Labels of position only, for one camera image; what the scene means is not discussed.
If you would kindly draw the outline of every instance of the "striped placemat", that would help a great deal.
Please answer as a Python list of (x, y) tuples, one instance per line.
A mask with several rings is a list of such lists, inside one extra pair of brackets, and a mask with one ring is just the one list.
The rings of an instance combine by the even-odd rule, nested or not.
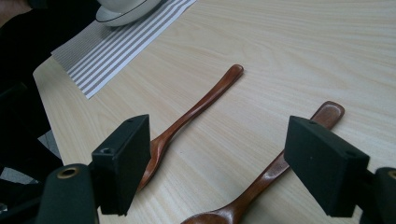
[(94, 21), (52, 56), (90, 99), (194, 2), (162, 1), (146, 18), (116, 28)]

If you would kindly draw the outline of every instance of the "wood grain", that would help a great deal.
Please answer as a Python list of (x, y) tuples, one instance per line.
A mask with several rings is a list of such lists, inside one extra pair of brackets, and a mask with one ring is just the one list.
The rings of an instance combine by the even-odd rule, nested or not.
[[(222, 207), (283, 148), (290, 115), (332, 100), (347, 114), (334, 132), (394, 166), (396, 2), (200, 0), (87, 100), (49, 58), (35, 71), (66, 164), (91, 152), (125, 119), (150, 115), (158, 136), (216, 83), (230, 64), (244, 75), (172, 142), (156, 178), (127, 217), (101, 223), (180, 223)], [(359, 223), (330, 218), (288, 173), (242, 223)]]

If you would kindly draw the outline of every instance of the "wooden table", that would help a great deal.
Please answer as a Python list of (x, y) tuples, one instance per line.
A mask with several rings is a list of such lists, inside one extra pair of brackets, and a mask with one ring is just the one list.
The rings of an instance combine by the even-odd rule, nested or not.
[[(156, 137), (234, 63), (245, 74), (172, 142), (127, 217), (101, 223), (180, 223), (231, 202), (282, 150), (290, 115), (325, 101), (346, 109), (333, 131), (395, 166), (396, 2), (198, 0), (87, 100), (49, 58), (35, 71), (64, 163), (91, 152), (125, 119), (150, 115)], [(326, 217), (293, 172), (256, 201), (243, 223), (359, 223)]]

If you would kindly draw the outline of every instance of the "spoon handle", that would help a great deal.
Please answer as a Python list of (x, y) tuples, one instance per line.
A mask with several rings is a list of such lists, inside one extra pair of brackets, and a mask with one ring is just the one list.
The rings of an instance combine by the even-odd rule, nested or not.
[(220, 96), (242, 76), (243, 71), (244, 67), (242, 65), (234, 64), (221, 80), (195, 106), (160, 134), (156, 140), (161, 139), (161, 141), (167, 144), (184, 124), (200, 115), (204, 110), (215, 103)]
[[(313, 121), (331, 129), (343, 117), (345, 109), (334, 102), (325, 102), (311, 118)], [(245, 210), (264, 190), (266, 190), (278, 177), (289, 169), (283, 158), (284, 150), (265, 168), (256, 180), (232, 203), (228, 204), (234, 210), (234, 220), (239, 220)]]

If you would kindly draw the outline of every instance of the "wooden spoon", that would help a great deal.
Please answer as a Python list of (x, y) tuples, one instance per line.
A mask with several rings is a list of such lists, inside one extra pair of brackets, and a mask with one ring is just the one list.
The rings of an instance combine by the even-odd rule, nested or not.
[(163, 155), (177, 131), (183, 127), (188, 121), (196, 118), (204, 110), (210, 107), (220, 96), (226, 92), (235, 81), (243, 74), (244, 68), (239, 64), (234, 64), (221, 80), (210, 90), (195, 106), (193, 106), (186, 114), (172, 124), (165, 132), (160, 134), (157, 138), (151, 140), (151, 159), (148, 162), (146, 171), (143, 174), (142, 180), (139, 183), (137, 191), (141, 190), (147, 185), (150, 179), (157, 171)]
[[(315, 122), (331, 129), (343, 117), (345, 109), (336, 103), (324, 103), (311, 118)], [(233, 202), (211, 212), (190, 217), (181, 224), (235, 224), (239, 223), (248, 206), (271, 185), (280, 175), (289, 169), (282, 151), (256, 180)]]

